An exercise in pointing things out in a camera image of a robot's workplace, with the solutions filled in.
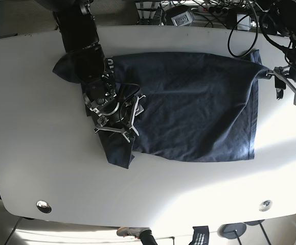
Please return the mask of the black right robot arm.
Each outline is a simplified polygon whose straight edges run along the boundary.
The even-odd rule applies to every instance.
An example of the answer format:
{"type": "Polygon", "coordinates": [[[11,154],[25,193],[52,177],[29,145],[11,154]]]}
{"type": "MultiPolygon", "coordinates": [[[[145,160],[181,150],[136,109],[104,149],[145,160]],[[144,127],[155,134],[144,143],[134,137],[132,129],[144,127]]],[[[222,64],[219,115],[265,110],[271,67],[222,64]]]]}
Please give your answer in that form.
{"type": "Polygon", "coordinates": [[[66,51],[61,61],[68,62],[73,72],[68,81],[82,88],[86,113],[95,132],[118,133],[127,142],[139,136],[134,119],[144,109],[139,104],[143,95],[133,92],[121,96],[115,78],[100,45],[91,1],[38,1],[53,13],[66,51]]]}

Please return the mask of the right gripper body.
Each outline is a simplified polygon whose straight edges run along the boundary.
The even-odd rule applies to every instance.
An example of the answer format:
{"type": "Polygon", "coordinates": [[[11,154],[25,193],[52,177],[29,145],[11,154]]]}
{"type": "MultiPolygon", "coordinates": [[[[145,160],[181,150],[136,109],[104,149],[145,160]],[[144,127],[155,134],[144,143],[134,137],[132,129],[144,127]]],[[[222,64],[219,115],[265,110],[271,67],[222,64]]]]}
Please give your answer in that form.
{"type": "Polygon", "coordinates": [[[136,96],[134,95],[122,103],[117,102],[114,111],[109,114],[100,113],[95,122],[95,134],[99,131],[105,131],[122,135],[124,128],[136,128],[134,126],[134,120],[144,112],[140,101],[136,101],[136,96]]]}

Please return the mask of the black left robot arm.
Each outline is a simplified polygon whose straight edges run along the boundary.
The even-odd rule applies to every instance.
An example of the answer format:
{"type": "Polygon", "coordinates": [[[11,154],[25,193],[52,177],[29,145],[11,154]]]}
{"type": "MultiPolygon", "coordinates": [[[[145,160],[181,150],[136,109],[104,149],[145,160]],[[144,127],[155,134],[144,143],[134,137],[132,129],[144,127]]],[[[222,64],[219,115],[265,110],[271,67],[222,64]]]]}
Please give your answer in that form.
{"type": "Polygon", "coordinates": [[[283,54],[287,66],[275,67],[269,73],[275,78],[277,99],[283,98],[284,90],[288,87],[294,93],[296,105],[296,1],[256,1],[263,13],[259,17],[259,28],[265,39],[283,54]],[[283,46],[273,41],[265,31],[263,22],[270,25],[281,35],[289,38],[289,45],[283,46]]]}

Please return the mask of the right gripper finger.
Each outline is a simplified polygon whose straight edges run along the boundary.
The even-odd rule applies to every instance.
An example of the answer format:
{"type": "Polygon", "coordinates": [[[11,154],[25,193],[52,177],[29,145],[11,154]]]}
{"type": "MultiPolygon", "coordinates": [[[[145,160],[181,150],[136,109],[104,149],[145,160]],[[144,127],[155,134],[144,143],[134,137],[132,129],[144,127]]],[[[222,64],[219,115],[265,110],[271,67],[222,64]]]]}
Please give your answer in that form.
{"type": "Polygon", "coordinates": [[[122,135],[127,140],[127,142],[131,142],[132,139],[135,139],[139,136],[139,132],[136,128],[124,128],[122,135]]]}
{"type": "Polygon", "coordinates": [[[140,94],[136,96],[136,101],[139,102],[141,99],[144,99],[146,96],[144,94],[140,94]]]}

